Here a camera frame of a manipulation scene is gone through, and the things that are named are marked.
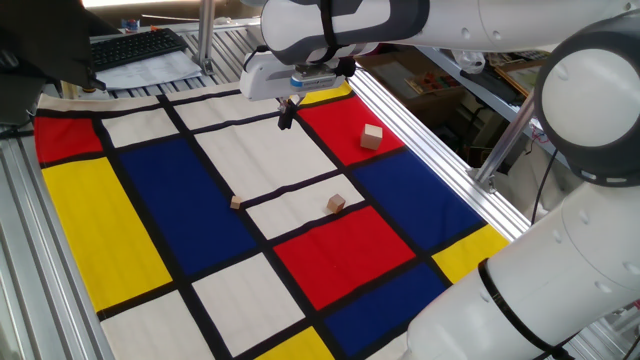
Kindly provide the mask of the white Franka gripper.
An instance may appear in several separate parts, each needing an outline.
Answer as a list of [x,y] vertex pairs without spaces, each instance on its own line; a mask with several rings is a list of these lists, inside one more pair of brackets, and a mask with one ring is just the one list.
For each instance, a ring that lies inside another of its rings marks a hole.
[[[270,51],[251,53],[243,64],[239,89],[250,101],[288,98],[293,95],[334,89],[341,86],[346,77],[337,75],[337,61],[328,65],[285,65]],[[278,128],[288,129],[296,113],[291,100],[282,100],[279,105]]]

